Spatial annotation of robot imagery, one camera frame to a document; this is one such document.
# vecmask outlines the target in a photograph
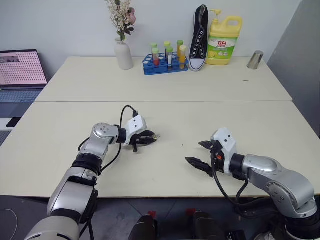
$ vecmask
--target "laptop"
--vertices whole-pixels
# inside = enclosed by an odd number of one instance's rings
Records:
[[[0,51],[0,118],[22,117],[47,84],[37,50]]]

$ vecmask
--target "laptop screen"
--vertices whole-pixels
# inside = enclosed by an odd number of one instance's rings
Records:
[[[0,51],[0,86],[44,87],[47,80],[37,50]]]

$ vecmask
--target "dried flower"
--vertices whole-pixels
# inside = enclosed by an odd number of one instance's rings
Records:
[[[105,0],[110,12],[110,19],[116,28],[117,34],[120,36],[121,41],[126,39],[125,34],[131,35],[134,30],[130,25],[135,24],[136,10],[130,7],[131,0]]]

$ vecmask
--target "yellow detergent bottle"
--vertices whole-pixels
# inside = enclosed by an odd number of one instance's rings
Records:
[[[240,34],[242,17],[227,16],[222,23],[219,23],[218,15],[221,13],[221,10],[212,9],[210,11],[215,12],[215,18],[212,20],[210,27],[208,52],[205,63],[211,65],[227,65]],[[231,21],[237,22],[237,25],[229,24]]]

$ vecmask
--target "gray floor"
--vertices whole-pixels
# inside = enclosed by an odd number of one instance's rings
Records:
[[[0,209],[13,210],[18,227],[12,240],[24,239],[30,229],[46,216],[48,199],[34,200],[0,196]],[[140,218],[155,211],[159,222],[160,240],[192,239],[188,209],[210,213],[226,229],[244,230],[248,240],[265,228],[262,220],[240,218],[225,199],[100,199],[92,219],[96,240],[125,240]],[[10,240],[16,227],[12,212],[0,210],[0,239]],[[81,240],[89,240],[89,231]]]

